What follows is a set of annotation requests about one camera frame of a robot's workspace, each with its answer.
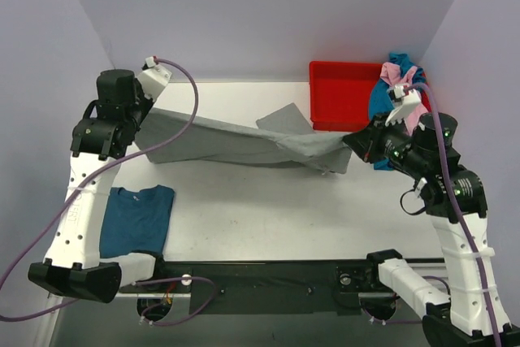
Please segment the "grey t shirt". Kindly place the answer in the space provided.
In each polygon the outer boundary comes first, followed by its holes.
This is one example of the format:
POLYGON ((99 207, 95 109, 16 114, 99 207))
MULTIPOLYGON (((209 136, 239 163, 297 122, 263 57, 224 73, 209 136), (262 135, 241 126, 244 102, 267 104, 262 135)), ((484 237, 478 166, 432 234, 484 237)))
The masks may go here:
POLYGON ((258 119, 251 128, 197 117, 172 143, 155 146, 179 132, 189 116, 153 109, 141 125, 135 143, 152 163, 203 160, 251 167, 308 167, 345 174, 352 150, 342 132, 315 132, 293 103, 258 119))

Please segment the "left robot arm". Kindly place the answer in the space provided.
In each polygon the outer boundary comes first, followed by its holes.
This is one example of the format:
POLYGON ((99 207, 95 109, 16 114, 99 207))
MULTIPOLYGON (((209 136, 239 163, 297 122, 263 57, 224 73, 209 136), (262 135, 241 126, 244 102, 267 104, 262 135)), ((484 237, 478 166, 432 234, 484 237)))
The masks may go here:
POLYGON ((119 166, 170 79, 160 65, 139 74, 110 69, 97 77, 97 98, 72 131, 65 209, 43 261, 28 269, 31 282, 56 296, 103 303, 137 281, 150 292, 165 286, 167 271, 152 254, 139 250, 102 259, 99 243, 119 166))

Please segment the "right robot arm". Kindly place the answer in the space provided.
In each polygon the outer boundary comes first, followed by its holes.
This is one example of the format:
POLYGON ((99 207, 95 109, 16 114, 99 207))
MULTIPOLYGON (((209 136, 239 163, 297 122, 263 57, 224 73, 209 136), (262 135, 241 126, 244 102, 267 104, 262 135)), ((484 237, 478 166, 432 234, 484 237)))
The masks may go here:
POLYGON ((450 115, 422 115, 411 135, 376 115, 360 132, 343 138, 364 162, 388 159, 414 181, 439 238, 448 275, 444 293, 420 276, 394 249, 368 254, 366 286, 390 288, 421 319, 431 346, 517 346, 519 328, 501 304, 488 244, 488 205, 482 181, 459 162, 453 148, 457 121, 450 115))

